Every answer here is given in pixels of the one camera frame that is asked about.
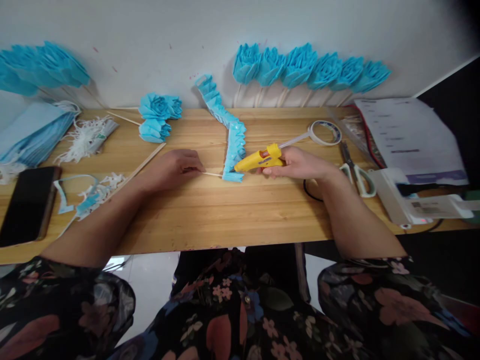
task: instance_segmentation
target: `smartphone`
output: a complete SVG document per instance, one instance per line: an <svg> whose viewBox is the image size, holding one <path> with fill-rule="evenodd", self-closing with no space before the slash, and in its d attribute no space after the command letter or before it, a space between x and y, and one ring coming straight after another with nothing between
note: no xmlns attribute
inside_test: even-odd
<svg viewBox="0 0 480 360"><path fill-rule="evenodd" d="M0 230L0 248L41 240L55 199L53 184L62 168L39 167L20 173Z"/></svg>

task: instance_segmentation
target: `floral dress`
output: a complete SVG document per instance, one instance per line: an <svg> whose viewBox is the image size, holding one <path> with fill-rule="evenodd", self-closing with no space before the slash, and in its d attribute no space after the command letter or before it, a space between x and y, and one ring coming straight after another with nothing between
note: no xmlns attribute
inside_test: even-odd
<svg viewBox="0 0 480 360"><path fill-rule="evenodd" d="M304 259L291 270L300 287ZM129 284L37 256L0 281L0 359L479 359L478 341L428 279L410 274L411 261L328 267L318 277L322 313L305 301L308 289L225 250L118 344L134 321Z"/></svg>

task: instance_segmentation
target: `wooden table surface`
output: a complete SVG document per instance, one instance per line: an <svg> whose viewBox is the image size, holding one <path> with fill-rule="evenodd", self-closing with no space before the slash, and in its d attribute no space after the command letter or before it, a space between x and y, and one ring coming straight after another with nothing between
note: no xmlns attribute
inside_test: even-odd
<svg viewBox="0 0 480 360"><path fill-rule="evenodd" d="M112 111L142 122L137 111ZM265 149L272 142L283 143L303 134L315 120L332 121L324 108L247 108L230 111L245 123L247 154ZM351 108L334 108L333 111L339 118L356 112ZM86 110L80 119L91 120L95 116L105 115L104 110ZM102 180L111 172L127 177L158 146L140 139L136 125L118 118L115 121L120 127L107 139L102 154L83 158L79 163L62 163L63 178L90 174ZM172 120L170 124L171 135L160 155L173 149L195 149L208 172L222 173L227 151L227 129L222 124L206 109L186 109L181 119ZM327 129L317 134L331 135ZM346 140L353 161L364 170L375 169L360 150ZM296 145L339 166L343 163L339 146L321 146L309 138ZM53 160L69 146L68 141L61 141L43 166L52 165ZM86 178L66 182L64 189L68 203L78 204L81 198L77 194L88 185ZM0 221L3 221L13 189L14 184L0 186ZM364 201L392 232L404 234L404 230L390 222L377 196ZM73 216L73 212L57 214L59 203L60 197L56 196L46 237L41 241L0 249L0 264L25 262L57 238ZM422 231L431 226L417 225L408 232ZM472 227L459 219L449 219L437 231ZM301 180L273 180L247 173L243 183L236 183L202 175L182 188L152 198L134 219L116 254L327 239L332 239L332 230L325 206L305 194Z"/></svg>

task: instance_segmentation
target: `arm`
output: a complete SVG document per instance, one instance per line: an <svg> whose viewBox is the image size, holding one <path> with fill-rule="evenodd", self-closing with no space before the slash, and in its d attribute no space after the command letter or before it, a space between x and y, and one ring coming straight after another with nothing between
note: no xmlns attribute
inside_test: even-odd
<svg viewBox="0 0 480 360"><path fill-rule="evenodd" d="M73 266L104 267L143 202L152 194L181 185L204 171L194 150L173 150L157 157L146 171L84 220L75 221L40 255Z"/></svg>
<svg viewBox="0 0 480 360"><path fill-rule="evenodd" d="M407 255L388 227L364 204L347 177L332 163L297 147L282 149L286 166L263 170L273 178L315 179L330 216L333 238L346 259Z"/></svg>

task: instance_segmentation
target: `right hand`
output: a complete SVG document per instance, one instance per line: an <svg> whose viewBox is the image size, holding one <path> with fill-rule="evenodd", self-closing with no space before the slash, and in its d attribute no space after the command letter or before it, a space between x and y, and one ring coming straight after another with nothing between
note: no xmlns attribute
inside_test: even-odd
<svg viewBox="0 0 480 360"><path fill-rule="evenodd" d="M295 179L323 180L326 177L341 173L339 168L309 152L295 146L287 146L281 150L280 159L286 162L286 166L272 166L263 169L263 174L276 177L289 177Z"/></svg>

